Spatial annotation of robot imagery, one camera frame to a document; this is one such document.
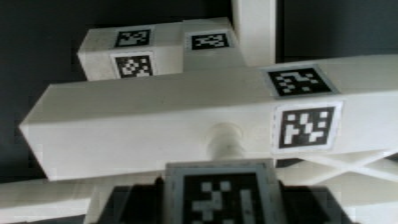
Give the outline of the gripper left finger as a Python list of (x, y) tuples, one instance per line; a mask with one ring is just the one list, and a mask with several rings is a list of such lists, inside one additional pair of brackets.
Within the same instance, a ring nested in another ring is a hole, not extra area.
[(99, 215), (99, 224), (159, 224), (163, 179), (149, 184), (115, 186)]

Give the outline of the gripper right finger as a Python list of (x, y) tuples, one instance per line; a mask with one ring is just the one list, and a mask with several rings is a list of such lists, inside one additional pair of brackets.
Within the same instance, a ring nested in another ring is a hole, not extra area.
[(325, 186), (278, 186), (287, 224), (355, 224)]

